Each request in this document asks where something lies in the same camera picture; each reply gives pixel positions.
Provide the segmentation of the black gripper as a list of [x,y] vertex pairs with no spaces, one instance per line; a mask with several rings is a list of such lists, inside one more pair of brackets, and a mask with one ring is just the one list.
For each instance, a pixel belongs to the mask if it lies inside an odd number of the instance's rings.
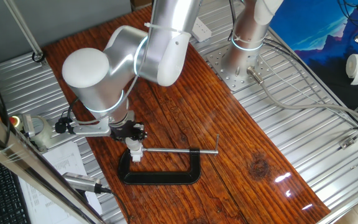
[[145,132],[143,123],[136,123],[135,121],[126,121],[120,127],[111,126],[110,137],[114,141],[119,142],[123,142],[126,138],[143,141],[145,138],[147,138],[147,132]]

